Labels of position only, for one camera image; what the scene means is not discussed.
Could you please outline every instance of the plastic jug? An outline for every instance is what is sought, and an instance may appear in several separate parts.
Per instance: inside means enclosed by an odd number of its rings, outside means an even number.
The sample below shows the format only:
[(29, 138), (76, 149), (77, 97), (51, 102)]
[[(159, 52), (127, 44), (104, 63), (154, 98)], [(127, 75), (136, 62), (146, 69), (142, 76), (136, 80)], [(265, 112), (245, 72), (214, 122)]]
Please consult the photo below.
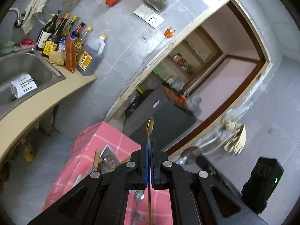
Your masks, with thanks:
[(105, 38), (105, 35), (101, 35), (99, 38), (91, 40), (80, 49), (76, 58), (76, 68), (82, 75), (90, 76), (99, 66), (105, 46)]

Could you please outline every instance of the faucet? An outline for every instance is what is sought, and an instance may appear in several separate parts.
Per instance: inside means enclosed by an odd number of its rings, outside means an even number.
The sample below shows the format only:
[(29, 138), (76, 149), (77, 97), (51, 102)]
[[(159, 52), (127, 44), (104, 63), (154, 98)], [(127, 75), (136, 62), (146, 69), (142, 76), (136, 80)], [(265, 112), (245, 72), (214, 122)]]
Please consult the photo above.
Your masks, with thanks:
[(16, 19), (16, 21), (14, 23), (14, 27), (15, 28), (20, 28), (21, 25), (22, 25), (22, 15), (21, 15), (20, 9), (18, 7), (11, 7), (9, 9), (9, 11), (13, 11), (13, 12), (15, 12), (17, 14), (17, 19)]

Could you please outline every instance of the sink basin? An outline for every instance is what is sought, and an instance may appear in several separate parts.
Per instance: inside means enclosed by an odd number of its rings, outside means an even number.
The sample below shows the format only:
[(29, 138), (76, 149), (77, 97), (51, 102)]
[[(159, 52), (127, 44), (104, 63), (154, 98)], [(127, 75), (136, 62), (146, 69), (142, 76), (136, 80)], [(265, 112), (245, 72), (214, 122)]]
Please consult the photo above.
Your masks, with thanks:
[[(17, 99), (11, 92), (11, 81), (28, 73), (37, 88)], [(36, 50), (26, 49), (0, 57), (0, 119), (20, 103), (64, 80), (66, 77)]]

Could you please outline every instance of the pink tablecloth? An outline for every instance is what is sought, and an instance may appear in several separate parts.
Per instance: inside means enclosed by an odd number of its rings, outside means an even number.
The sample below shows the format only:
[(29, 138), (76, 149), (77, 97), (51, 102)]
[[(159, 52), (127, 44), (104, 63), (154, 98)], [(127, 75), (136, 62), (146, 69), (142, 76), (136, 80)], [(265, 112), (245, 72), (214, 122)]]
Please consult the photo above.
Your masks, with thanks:
[[(132, 152), (140, 149), (139, 144), (105, 122), (97, 123), (80, 132), (70, 150), (70, 159), (50, 189), (41, 212), (67, 193), (80, 174), (83, 177), (88, 174), (96, 149), (103, 149), (106, 145), (109, 145), (120, 161), (127, 159)], [(153, 224), (173, 224), (168, 190), (151, 190), (151, 207)], [(131, 224), (134, 209), (134, 192), (130, 192), (124, 225)], [(138, 204), (138, 213), (147, 218), (147, 221), (138, 221), (136, 225), (148, 224), (148, 190), (145, 191), (145, 199)]]

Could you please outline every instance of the kitchen counter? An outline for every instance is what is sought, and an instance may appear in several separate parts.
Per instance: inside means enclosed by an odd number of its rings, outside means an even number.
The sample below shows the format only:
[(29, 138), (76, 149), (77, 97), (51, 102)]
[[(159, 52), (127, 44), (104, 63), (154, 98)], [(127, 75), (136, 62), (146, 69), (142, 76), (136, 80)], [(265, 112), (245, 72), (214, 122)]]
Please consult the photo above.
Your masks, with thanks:
[(66, 78), (33, 95), (28, 100), (11, 110), (0, 120), (0, 163), (13, 146), (26, 134), (48, 111), (73, 92), (96, 80), (95, 75), (83, 76), (79, 71), (71, 73), (64, 67), (55, 66)]

